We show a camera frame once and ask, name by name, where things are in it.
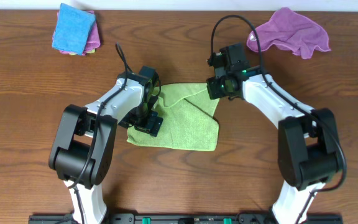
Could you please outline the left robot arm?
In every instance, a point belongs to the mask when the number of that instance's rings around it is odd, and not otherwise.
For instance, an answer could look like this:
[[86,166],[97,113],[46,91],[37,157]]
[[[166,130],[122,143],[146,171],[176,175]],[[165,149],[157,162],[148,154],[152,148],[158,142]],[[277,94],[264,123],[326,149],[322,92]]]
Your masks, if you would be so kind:
[[111,165],[116,129],[133,127],[157,136],[163,118],[152,108],[158,100],[153,91],[159,83],[153,68],[143,66],[139,73],[126,69],[98,100],[64,109],[48,165],[70,191],[74,212],[67,222],[105,221],[101,183]]

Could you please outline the purple crumpled cloth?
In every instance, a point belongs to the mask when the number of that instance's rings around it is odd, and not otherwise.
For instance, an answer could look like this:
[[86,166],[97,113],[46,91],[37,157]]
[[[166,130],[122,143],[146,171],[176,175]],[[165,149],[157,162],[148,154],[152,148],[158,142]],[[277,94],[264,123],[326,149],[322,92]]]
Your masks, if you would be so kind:
[[247,47],[253,51],[268,50],[271,46],[302,59],[310,59],[314,51],[330,52],[329,36],[326,30],[315,21],[283,7],[273,13],[268,22],[258,26],[256,34],[251,32]]

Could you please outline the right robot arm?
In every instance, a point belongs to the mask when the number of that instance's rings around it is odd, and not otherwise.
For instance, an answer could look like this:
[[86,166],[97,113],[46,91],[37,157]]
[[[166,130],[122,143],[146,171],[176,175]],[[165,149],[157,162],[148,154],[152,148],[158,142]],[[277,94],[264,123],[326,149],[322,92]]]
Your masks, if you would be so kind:
[[241,98],[258,108],[278,129],[278,166],[284,179],[267,223],[303,223],[314,197],[344,163],[338,150],[333,113],[297,101],[261,66],[251,67],[242,44],[212,53],[207,80],[212,100]]

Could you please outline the green folded cloth bottom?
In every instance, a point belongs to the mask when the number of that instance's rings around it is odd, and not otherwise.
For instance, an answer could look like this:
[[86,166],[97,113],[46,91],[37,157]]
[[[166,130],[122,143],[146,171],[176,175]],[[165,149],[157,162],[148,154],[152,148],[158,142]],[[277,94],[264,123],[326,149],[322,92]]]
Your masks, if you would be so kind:
[[[80,55],[85,56],[86,54],[94,54],[95,51],[96,51],[96,49],[86,50],[86,51],[84,51],[84,52],[83,52],[82,54],[80,54]],[[76,54],[76,53],[68,53],[68,54],[69,54],[69,55],[79,55],[79,54]]]

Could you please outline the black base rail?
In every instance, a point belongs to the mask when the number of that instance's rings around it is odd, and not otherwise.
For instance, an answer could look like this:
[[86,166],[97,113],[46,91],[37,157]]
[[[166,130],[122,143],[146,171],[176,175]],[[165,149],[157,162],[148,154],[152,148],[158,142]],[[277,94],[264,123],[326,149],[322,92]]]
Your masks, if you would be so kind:
[[[73,215],[31,215],[29,224],[79,223]],[[101,223],[110,224],[264,224],[278,223],[269,213],[241,213],[229,215],[134,215],[117,213],[108,215]],[[340,215],[308,215],[304,223],[342,224]]]

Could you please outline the blue folded cloth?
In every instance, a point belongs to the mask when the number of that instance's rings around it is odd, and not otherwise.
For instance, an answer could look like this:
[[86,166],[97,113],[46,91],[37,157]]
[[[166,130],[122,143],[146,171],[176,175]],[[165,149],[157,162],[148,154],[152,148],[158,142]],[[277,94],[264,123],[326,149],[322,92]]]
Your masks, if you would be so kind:
[[57,24],[52,35],[52,47],[82,54],[96,21],[95,15],[61,3]]

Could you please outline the purple folded cloth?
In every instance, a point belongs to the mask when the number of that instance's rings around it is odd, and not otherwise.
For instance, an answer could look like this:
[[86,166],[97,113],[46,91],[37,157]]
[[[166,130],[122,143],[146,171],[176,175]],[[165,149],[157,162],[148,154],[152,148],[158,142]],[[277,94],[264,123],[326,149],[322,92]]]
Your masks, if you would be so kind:
[[[101,41],[100,41],[100,37],[99,37],[99,33],[98,33],[98,26],[95,21],[94,26],[93,26],[91,32],[89,33],[88,40],[87,40],[84,51],[91,50],[91,49],[97,49],[100,45],[101,45]],[[71,52],[62,51],[62,50],[60,50],[60,51],[61,51],[61,53],[65,53],[65,54],[71,53]]]

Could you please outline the green microfiber cloth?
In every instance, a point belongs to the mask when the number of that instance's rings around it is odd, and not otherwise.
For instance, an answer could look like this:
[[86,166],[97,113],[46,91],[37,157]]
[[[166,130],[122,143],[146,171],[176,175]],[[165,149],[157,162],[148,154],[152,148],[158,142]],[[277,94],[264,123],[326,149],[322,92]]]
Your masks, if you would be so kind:
[[218,99],[209,98],[205,83],[164,85],[155,106],[163,118],[157,136],[129,128],[127,142],[144,147],[214,151],[219,124],[213,116],[218,103]]

